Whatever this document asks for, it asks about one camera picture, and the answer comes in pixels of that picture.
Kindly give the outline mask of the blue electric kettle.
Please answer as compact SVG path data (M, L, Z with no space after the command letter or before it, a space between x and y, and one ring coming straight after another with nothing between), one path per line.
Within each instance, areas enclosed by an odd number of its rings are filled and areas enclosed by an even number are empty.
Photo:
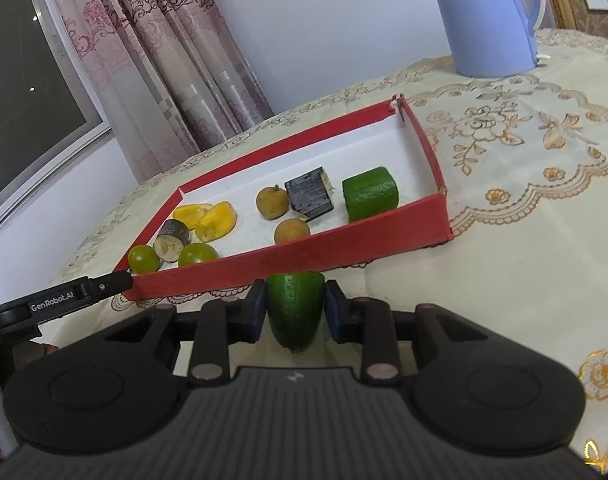
M538 63L535 32L547 0L437 0L456 71L471 78L502 78Z

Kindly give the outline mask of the green round fruit front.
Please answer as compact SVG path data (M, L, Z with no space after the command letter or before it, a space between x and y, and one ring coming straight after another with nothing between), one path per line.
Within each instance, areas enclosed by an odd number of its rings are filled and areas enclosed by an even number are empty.
M182 248L177 260L178 266L214 261L219 258L217 250L206 243L192 243Z

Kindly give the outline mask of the red shallow box tray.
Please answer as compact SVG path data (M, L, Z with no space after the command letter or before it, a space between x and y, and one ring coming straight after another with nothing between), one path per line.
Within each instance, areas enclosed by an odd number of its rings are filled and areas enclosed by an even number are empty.
M138 275L130 301L232 289L280 272L325 271L453 239L446 185L404 96L324 122L183 183L136 237L151 244L182 206L228 203L214 261Z

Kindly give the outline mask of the pink floral curtain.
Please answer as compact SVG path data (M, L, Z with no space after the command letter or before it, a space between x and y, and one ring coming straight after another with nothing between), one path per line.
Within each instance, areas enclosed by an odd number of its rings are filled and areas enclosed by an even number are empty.
M136 180L271 116L216 0L55 0Z

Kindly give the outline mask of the green cut cucumber chunk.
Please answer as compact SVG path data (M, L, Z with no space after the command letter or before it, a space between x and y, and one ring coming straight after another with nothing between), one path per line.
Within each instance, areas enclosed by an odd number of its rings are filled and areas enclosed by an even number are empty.
M396 209L397 184L385 167L375 167L342 182L348 221L353 223Z

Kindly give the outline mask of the green round fruit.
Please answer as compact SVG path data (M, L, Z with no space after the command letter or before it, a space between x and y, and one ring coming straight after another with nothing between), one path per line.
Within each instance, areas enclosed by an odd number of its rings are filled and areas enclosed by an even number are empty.
M214 261L219 258L217 250L206 243L192 243L182 248L177 260L178 266Z
M161 258L148 245L133 246L128 252L127 261L130 271L136 275L156 272L162 266Z

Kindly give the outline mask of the dark eggplant slice right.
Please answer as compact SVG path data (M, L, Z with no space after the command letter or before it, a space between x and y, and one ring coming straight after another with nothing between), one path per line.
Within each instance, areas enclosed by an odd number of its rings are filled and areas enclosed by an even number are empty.
M305 221L333 211L330 181L322 167L284 183L291 208Z

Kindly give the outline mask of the green avocado half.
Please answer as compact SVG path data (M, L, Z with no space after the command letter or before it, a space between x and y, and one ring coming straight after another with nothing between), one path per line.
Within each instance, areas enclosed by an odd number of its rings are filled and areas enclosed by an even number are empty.
M319 272L281 273L266 280L267 314L276 341L292 353L315 339L325 306L325 277Z

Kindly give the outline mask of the green round fruit left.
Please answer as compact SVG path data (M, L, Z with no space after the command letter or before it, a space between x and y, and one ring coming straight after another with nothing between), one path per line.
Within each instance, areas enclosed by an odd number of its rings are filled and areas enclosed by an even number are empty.
M133 246L128 252L127 261L130 271L136 275L156 272L162 266L161 258L148 245Z

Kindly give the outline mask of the brown longan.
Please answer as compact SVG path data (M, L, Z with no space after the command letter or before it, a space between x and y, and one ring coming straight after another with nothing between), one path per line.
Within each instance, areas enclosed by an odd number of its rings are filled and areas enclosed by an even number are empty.
M286 214L290 208L289 196L279 185L267 186L256 196L256 208L267 220L276 220Z
M287 219L281 221L273 233L276 245L301 240L310 236L309 225L301 219Z

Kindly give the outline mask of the brown longan front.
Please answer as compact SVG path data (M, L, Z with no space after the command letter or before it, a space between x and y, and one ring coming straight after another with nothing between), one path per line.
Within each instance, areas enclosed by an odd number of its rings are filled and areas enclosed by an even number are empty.
M301 240L310 236L309 225L301 219L287 219L281 221L273 233L276 245Z

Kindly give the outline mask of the yellow fruit piece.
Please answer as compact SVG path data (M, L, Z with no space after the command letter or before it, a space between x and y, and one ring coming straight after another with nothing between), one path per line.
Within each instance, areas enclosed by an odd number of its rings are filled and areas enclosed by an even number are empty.
M226 236L237 225L237 212L229 202L220 202L203 214L194 228L197 238L203 243Z
M194 230L212 208L211 204L184 204L174 209L171 218L182 222L189 230Z

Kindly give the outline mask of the eggplant half cut piece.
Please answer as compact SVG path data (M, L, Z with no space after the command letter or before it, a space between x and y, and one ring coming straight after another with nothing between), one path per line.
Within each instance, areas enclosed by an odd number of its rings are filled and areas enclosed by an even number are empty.
M159 229L153 249L164 262L173 263L179 259L183 248L189 244L189 240L189 228L179 220L168 219Z

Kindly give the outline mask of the brown longan back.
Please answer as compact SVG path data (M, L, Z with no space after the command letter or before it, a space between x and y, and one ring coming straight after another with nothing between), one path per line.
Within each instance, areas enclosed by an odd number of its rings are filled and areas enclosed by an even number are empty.
M290 208L289 196L279 185L267 186L256 196L256 208L267 220L276 220L286 214Z

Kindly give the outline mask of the window with white frame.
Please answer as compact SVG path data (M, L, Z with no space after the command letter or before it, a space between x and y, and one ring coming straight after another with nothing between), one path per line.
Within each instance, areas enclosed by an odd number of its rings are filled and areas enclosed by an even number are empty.
M108 129L54 0L0 0L0 226Z

